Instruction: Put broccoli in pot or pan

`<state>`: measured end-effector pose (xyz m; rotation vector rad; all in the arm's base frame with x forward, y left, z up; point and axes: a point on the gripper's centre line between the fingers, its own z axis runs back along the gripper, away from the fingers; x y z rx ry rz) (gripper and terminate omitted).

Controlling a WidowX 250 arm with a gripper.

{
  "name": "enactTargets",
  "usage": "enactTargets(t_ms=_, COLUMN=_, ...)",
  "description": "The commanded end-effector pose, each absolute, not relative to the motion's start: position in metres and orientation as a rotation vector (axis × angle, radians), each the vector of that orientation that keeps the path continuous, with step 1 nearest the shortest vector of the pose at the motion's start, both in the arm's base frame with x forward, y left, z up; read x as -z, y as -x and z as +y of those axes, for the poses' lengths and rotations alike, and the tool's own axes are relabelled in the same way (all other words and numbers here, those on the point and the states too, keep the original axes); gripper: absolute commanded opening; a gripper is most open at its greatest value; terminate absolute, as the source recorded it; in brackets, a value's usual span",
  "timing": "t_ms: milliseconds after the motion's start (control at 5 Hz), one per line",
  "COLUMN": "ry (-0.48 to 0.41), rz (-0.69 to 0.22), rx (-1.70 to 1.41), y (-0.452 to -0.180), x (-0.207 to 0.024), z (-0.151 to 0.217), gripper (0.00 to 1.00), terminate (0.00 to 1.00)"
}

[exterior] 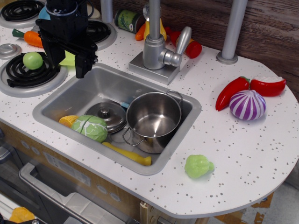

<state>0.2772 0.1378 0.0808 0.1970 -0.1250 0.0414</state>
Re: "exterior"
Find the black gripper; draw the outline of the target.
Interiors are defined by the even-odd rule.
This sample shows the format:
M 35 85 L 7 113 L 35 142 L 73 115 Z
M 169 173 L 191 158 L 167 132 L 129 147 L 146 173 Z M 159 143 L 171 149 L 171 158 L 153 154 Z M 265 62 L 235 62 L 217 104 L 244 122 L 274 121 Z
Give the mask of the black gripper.
M 43 48 L 51 63 L 58 66 L 65 51 L 75 56 L 76 78 L 84 78 L 98 61 L 96 44 L 87 35 L 89 14 L 86 8 L 47 8 L 50 19 L 38 19 L 36 25 Z

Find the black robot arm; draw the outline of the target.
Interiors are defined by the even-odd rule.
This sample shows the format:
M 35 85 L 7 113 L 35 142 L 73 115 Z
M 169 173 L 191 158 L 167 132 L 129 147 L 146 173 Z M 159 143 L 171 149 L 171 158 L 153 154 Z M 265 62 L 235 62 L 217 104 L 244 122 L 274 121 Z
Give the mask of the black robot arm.
M 86 0 L 48 0 L 45 4 L 50 19 L 37 19 L 43 49 L 53 65 L 65 59 L 65 53 L 75 56 L 76 77 L 84 78 L 97 62 L 97 45 L 87 34 Z

